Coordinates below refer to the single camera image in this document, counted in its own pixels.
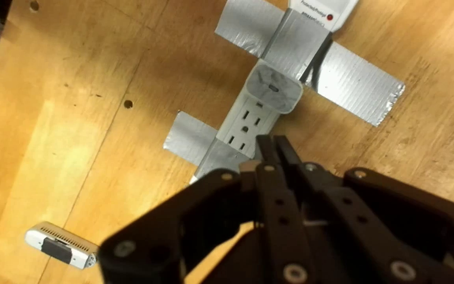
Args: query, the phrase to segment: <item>electrical outlet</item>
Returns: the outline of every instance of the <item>electrical outlet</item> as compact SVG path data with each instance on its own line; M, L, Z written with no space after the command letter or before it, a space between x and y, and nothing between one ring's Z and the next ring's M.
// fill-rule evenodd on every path
M279 113L250 97L243 88L234 102L216 138L249 158L255 155L255 137L272 130Z

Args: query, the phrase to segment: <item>wood grain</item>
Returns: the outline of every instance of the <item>wood grain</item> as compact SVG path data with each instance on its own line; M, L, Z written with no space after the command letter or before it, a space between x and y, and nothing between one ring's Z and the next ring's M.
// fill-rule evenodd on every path
M0 43L0 283L101 282L25 231L46 220L99 244L187 185L194 166L162 149L176 113L218 128L256 61L213 33L224 3L42 0L31 13L14 0ZM454 201L454 0L362 0L335 40L406 92L373 128L308 90L274 133L336 174L367 166Z

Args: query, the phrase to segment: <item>vent grille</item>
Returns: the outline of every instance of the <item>vent grille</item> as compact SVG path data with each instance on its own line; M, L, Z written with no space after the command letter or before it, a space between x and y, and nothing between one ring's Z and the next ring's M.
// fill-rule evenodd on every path
M77 248L79 249L82 249L82 250L85 250L86 252L89 252L89 248L78 243L77 241L74 241L73 239L70 239L69 237L66 237L65 235L63 234L60 234L50 228L46 228L46 227L41 227L41 230L49 235L52 235L54 237L56 237L57 239L60 239L61 241L65 241L67 242L68 244L70 245L73 245L73 246L76 246Z

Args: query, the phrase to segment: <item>wooden surface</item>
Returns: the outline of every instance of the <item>wooden surface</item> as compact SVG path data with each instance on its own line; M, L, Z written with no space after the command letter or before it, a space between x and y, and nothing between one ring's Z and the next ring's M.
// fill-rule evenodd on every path
M14 0L0 41L0 283L100 283L25 231L46 220L100 244L185 187L195 167L162 149L177 111L218 128L256 59L214 34L224 0L39 3ZM454 201L454 0L360 0L335 40L406 92L373 128L308 91L274 132L337 174L371 167Z

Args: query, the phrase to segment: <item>robotic hand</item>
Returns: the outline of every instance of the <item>robotic hand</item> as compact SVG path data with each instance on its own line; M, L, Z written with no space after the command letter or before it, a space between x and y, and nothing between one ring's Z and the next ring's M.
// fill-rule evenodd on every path
M454 284L454 203L364 168L334 176L284 136L241 174L215 170L100 247L107 283L182 283L240 224L215 283Z

